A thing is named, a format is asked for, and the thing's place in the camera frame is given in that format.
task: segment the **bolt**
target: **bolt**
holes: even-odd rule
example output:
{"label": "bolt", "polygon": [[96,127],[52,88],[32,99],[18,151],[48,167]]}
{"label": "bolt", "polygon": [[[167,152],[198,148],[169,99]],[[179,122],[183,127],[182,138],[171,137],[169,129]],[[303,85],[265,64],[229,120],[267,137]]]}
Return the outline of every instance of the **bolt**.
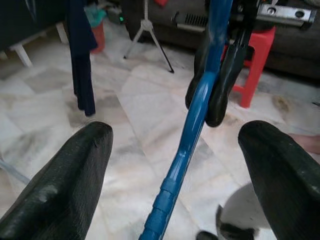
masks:
{"label": "bolt", "polygon": [[239,13],[242,13],[243,10],[244,10],[244,6],[239,5],[239,6],[238,6],[238,12],[239,12]]}
{"label": "bolt", "polygon": [[273,15],[276,13],[276,9],[274,7],[269,7],[266,12],[270,15]]}

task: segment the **gray sofa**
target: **gray sofa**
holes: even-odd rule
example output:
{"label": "gray sofa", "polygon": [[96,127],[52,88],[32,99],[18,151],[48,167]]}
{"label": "gray sofa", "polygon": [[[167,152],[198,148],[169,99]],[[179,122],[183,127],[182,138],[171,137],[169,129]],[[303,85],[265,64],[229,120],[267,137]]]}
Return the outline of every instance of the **gray sofa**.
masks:
{"label": "gray sofa", "polygon": [[[143,0],[121,0],[121,8],[130,38],[133,38],[143,18]],[[301,0],[289,0],[288,6],[315,9]],[[157,38],[190,49],[197,49],[202,34],[178,29],[172,24],[172,17],[177,11],[196,15],[205,15],[204,0],[169,0],[160,7],[149,0],[149,18],[153,22]],[[320,12],[315,23],[307,31],[280,27],[276,35],[266,67],[282,72],[320,79]]]}

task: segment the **marble floor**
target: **marble floor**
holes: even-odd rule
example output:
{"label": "marble floor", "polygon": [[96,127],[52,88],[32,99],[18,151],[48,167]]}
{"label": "marble floor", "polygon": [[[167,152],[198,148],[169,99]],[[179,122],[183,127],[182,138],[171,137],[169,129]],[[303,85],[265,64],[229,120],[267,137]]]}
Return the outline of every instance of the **marble floor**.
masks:
{"label": "marble floor", "polygon": [[[70,50],[53,30],[26,46],[33,67],[9,52],[0,60],[0,153],[32,178],[62,144],[93,119],[112,126],[114,144],[88,240],[135,240],[142,232],[186,117],[184,96],[193,76],[193,54],[164,47],[175,74],[166,70],[151,43],[130,43],[123,26],[105,22],[106,46],[92,56],[96,115],[87,118],[73,95]],[[244,69],[239,78],[248,75]],[[251,107],[233,93],[217,128],[205,126],[185,176],[164,239],[195,239],[199,230],[215,233],[215,212],[249,180],[237,142],[240,127],[265,120],[286,133],[320,134],[319,87],[265,71]],[[0,217],[24,185],[0,169]],[[259,239],[275,239],[263,231]]]}

